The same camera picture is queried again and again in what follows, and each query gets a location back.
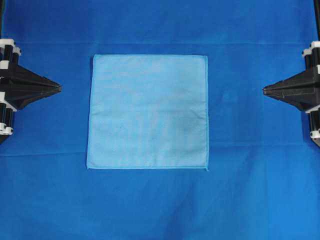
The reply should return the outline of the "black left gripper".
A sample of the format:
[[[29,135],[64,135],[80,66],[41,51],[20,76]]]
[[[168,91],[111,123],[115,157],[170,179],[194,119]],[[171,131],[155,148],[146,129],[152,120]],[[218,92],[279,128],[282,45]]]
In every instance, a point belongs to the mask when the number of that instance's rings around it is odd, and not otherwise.
[[[0,134],[10,136],[13,134],[14,113],[38,100],[51,97],[62,91],[62,87],[22,66],[17,65],[22,50],[10,38],[0,40]],[[54,87],[42,92],[14,92],[9,86],[14,82]]]

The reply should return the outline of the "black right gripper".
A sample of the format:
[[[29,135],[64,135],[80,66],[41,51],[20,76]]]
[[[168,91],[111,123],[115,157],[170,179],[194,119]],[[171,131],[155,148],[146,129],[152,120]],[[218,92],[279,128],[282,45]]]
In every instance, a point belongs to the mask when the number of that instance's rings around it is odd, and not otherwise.
[[[313,41],[309,48],[303,50],[306,70],[285,80],[264,87],[263,95],[296,107],[308,115],[310,138],[320,138],[320,42]],[[275,95],[267,91],[312,88],[314,103],[308,103],[292,96]]]

